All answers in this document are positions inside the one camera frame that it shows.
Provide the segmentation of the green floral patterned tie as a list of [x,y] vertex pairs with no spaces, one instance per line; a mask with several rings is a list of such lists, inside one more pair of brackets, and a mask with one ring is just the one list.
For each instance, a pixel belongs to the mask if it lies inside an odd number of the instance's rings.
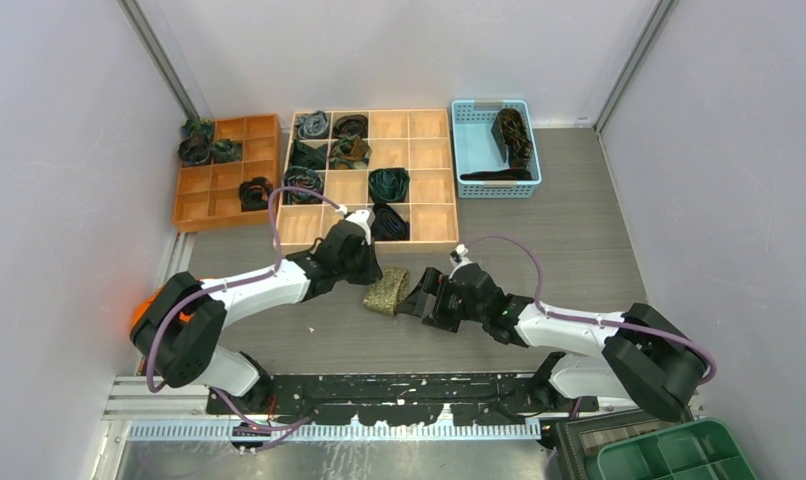
[[410,273],[407,269],[383,266],[382,276],[374,282],[363,299],[363,306],[375,313],[395,316],[407,294]]

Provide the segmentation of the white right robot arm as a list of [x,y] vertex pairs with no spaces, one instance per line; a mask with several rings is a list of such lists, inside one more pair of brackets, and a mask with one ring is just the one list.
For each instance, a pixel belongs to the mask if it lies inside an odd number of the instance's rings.
[[679,420],[710,367],[647,304],[605,314],[556,308],[504,292],[471,262],[449,274],[426,269],[395,310],[450,332],[464,321],[477,322],[501,344],[549,349],[530,380],[529,394],[550,411],[570,400],[604,397],[627,401],[661,420]]

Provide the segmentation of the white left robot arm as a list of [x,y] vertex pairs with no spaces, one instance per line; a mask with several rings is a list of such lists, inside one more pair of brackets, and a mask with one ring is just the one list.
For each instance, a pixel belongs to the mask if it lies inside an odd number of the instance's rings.
[[324,295],[340,282],[381,279],[367,209],[344,215],[307,250],[269,267],[224,279],[173,275],[142,305],[130,328],[132,344],[171,388],[205,385],[229,395],[248,413],[271,397],[266,371],[249,355],[219,344],[222,331],[246,317]]

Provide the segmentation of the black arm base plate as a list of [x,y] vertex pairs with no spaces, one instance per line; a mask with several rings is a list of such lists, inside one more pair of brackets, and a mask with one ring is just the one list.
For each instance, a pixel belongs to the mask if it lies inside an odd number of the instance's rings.
[[568,414],[574,402],[541,400],[529,373],[278,375],[247,416],[292,423],[427,426],[447,414],[454,426],[520,425],[528,418]]

